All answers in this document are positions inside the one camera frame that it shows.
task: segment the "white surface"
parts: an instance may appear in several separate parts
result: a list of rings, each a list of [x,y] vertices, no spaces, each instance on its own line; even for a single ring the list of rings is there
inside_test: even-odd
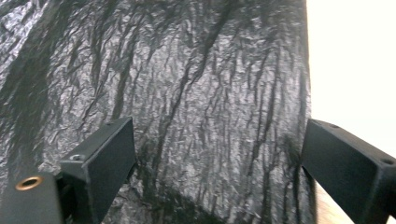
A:
[[[307,0],[307,9],[312,118],[396,157],[396,1]]]

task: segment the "tarp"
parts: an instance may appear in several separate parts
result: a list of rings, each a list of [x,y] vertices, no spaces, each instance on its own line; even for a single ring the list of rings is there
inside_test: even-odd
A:
[[[314,223],[306,34],[304,0],[3,0],[0,191],[132,116],[105,223]]]

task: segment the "black plastic sheet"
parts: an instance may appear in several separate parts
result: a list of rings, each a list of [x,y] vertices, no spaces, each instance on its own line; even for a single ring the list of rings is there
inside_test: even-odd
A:
[[[304,0],[3,0],[0,189],[132,116],[105,223],[314,223],[306,42]]]

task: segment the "wrinkled surface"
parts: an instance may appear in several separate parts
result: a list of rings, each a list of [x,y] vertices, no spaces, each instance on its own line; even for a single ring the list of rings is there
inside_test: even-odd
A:
[[[304,0],[3,0],[0,190],[132,116],[105,223],[314,223],[306,39]]]

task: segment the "metal ring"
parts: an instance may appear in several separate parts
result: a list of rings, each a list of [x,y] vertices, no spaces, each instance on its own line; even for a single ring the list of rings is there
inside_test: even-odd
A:
[[[15,189],[17,190],[33,189],[38,185],[40,185],[41,182],[43,182],[43,177],[39,175],[31,176],[18,183],[17,186],[15,186]]]

